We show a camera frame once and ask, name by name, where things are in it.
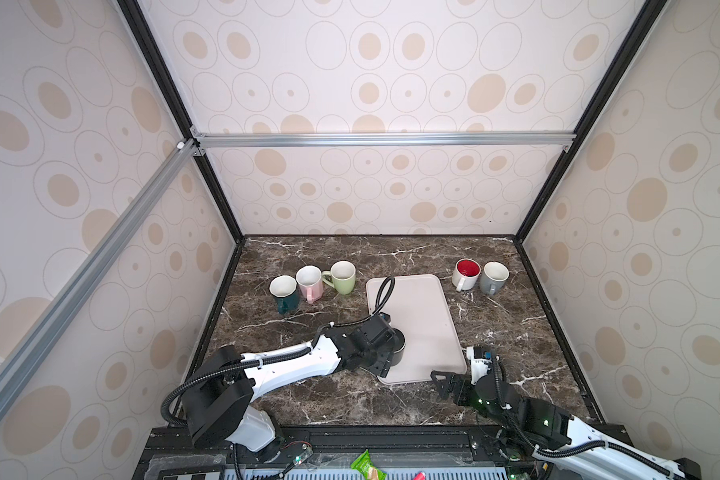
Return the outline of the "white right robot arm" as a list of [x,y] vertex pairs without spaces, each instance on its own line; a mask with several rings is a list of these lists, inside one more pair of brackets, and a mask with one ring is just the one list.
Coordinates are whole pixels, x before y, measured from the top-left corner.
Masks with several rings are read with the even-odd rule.
[[521,395],[506,381],[500,357],[485,348],[468,350],[470,372],[433,370],[439,395],[497,422],[498,440],[523,454],[583,479],[699,479],[700,466],[687,458],[648,454],[595,429],[553,403]]

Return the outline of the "white mug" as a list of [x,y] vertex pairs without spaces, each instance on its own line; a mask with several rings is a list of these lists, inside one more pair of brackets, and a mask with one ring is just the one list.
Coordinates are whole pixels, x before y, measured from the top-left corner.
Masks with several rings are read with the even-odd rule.
[[451,282],[459,292],[471,290],[481,275],[480,265],[471,259],[459,260],[453,270]]

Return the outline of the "light green mug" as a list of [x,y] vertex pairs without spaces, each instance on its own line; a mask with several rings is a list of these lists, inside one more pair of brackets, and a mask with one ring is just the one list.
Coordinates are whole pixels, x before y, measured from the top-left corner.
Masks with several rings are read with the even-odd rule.
[[350,294],[356,284],[356,267],[349,261],[338,261],[322,272],[322,281],[341,295]]

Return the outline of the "dark green faceted mug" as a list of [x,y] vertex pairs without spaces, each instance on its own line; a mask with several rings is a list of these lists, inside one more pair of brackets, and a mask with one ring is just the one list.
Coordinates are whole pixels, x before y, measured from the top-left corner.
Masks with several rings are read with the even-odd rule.
[[280,275],[269,285],[270,295],[276,303],[277,312],[287,315],[298,310],[300,293],[297,281],[290,275]]

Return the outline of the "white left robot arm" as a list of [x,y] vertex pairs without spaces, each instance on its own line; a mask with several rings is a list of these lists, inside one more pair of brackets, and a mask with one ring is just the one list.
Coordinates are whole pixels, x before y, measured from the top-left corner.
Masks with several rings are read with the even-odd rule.
[[278,440],[277,427],[251,404],[281,387],[341,371],[365,370],[384,378],[399,362],[404,334],[382,311],[396,284],[385,278],[371,313],[361,320],[318,328],[312,340],[263,353],[219,349],[193,376],[163,399],[162,418],[188,430],[196,448],[231,442],[261,453]]

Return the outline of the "grey mug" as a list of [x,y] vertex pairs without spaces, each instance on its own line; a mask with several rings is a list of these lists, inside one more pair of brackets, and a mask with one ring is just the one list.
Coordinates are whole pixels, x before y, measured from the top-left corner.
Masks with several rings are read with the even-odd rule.
[[484,294],[493,296],[502,289],[509,276],[509,269],[504,264],[488,262],[482,267],[479,288]]

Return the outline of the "pink faceted mug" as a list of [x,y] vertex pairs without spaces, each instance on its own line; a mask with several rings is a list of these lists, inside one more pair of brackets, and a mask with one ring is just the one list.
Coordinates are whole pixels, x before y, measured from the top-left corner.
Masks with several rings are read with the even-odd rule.
[[314,304],[324,293],[322,270],[314,265],[306,265],[296,273],[296,281],[301,295],[308,304]]

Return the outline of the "black mug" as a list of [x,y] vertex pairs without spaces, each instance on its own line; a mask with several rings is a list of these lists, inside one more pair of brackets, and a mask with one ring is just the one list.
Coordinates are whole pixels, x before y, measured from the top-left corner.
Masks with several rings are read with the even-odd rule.
[[390,359],[391,366],[396,366],[400,363],[404,354],[405,346],[406,339],[404,333],[399,329],[394,329],[394,345]]

